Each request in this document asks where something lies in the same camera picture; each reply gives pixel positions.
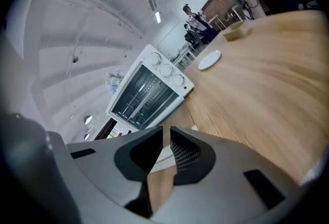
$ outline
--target wooden tabletop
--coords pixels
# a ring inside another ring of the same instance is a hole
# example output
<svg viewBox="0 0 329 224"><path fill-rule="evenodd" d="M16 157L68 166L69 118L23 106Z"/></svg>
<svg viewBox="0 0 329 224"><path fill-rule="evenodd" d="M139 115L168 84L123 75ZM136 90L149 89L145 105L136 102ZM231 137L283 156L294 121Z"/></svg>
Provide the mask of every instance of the wooden tabletop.
<svg viewBox="0 0 329 224"><path fill-rule="evenodd" d="M162 124L241 142L286 170L303 176L328 140L329 38L318 11L296 11L248 22L236 41L220 34L185 70L194 90ZM199 71L219 49L221 59Z"/></svg>

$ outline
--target black grille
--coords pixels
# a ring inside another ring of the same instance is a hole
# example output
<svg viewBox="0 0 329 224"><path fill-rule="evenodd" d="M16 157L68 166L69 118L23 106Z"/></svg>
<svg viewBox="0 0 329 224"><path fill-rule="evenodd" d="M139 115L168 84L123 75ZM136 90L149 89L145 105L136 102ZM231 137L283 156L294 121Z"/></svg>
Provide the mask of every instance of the black grille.
<svg viewBox="0 0 329 224"><path fill-rule="evenodd" d="M171 150L174 154L177 171L188 169L191 165L199 160L200 148L190 141L178 142L171 141Z"/></svg>

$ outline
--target oven door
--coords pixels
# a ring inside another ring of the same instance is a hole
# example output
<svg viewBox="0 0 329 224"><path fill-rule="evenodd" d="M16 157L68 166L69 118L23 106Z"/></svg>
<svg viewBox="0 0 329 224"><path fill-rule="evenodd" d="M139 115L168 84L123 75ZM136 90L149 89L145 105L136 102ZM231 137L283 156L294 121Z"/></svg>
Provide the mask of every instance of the oven door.
<svg viewBox="0 0 329 224"><path fill-rule="evenodd" d="M120 94L112 113L142 130L157 125L183 100L148 68L140 65Z"/></svg>

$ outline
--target ceiling beam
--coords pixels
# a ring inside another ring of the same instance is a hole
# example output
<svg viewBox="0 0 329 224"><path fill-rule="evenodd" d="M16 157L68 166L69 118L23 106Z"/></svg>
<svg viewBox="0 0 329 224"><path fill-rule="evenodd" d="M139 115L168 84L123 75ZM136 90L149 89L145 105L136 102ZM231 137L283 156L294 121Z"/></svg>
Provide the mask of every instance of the ceiling beam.
<svg viewBox="0 0 329 224"><path fill-rule="evenodd" d="M76 42L72 39L66 38L41 38L41 49L45 48L58 48L58 47L75 47ZM77 45L78 47L102 47L102 48L111 48L111 49L120 49L120 50L132 50L131 47L122 46L119 43L113 41L88 41L80 42Z"/></svg>
<svg viewBox="0 0 329 224"><path fill-rule="evenodd" d="M75 68L71 71L70 76L66 71L58 72L55 75L43 78L41 80L42 87L43 87L43 89L46 89L55 84L58 84L60 82L63 82L65 80L69 79L69 77L74 78L76 76L83 75L83 74L91 72L91 71L95 71L95 70L99 70L99 69L103 69L103 68L109 68L112 66L119 66L120 63L121 63L120 61L110 61L110 62L87 65L87 66L83 66L80 68Z"/></svg>
<svg viewBox="0 0 329 224"><path fill-rule="evenodd" d="M39 79L36 79L32 84L31 95L43 121L47 125L46 130L56 130L55 123L52 119L52 115L50 114L45 95L42 90L42 84Z"/></svg>
<svg viewBox="0 0 329 224"><path fill-rule="evenodd" d="M24 28L24 61L39 74L39 49L42 28L50 0L31 0Z"/></svg>
<svg viewBox="0 0 329 224"><path fill-rule="evenodd" d="M71 120L71 113L68 112L69 115L63 117L58 123L58 128L64 128L68 123L73 122L74 119L81 118L81 115L91 107L95 108L95 110L101 110L101 107L103 106L105 113L106 107L109 104L109 101L107 101L105 96L109 95L105 92L105 90L101 91L99 94L96 94L95 97L91 98L88 104L82 106L81 108L75 109L73 120Z"/></svg>
<svg viewBox="0 0 329 224"><path fill-rule="evenodd" d="M75 93L71 94L69 97L64 97L61 102L55 104L54 106L50 107L50 114L55 115L60 110L64 109L69 104L73 103L74 101L78 100L79 98L83 97L87 93L95 90L96 88L104 85L104 92L105 92L105 79L96 81L90 85L83 87L82 89L76 91Z"/></svg>
<svg viewBox="0 0 329 224"><path fill-rule="evenodd" d="M73 0L82 4L83 7L94 5L96 8L104 11L107 14L110 14L112 17L116 18L117 20L121 21L124 25L126 25L133 33L137 34L139 38L144 36L144 33L140 31L130 20L128 20L125 16L120 14L117 9L113 8L108 3L104 2L103 0Z"/></svg>

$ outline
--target white plate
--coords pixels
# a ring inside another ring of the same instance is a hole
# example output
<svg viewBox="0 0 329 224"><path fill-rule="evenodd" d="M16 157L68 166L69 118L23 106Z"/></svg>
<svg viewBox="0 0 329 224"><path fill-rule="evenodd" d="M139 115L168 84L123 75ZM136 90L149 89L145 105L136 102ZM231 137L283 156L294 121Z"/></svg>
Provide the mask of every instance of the white plate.
<svg viewBox="0 0 329 224"><path fill-rule="evenodd" d="M209 53L207 56L205 56L202 61L199 63L199 70L205 70L211 67L216 63L216 61L219 60L219 58L222 56L221 52L219 50L215 50L212 53Z"/></svg>

